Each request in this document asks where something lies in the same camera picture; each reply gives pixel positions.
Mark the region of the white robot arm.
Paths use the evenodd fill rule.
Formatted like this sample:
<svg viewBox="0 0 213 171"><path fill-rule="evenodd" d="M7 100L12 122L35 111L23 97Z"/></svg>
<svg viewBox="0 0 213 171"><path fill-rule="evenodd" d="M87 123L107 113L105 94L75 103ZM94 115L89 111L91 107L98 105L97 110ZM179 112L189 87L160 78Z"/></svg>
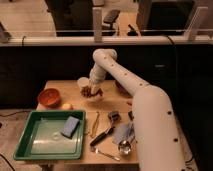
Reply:
<svg viewBox="0 0 213 171"><path fill-rule="evenodd" d="M186 171L175 114L167 93L116 62L114 49L96 49L90 71L93 86L110 73L133 97L132 113L141 171Z"/></svg>

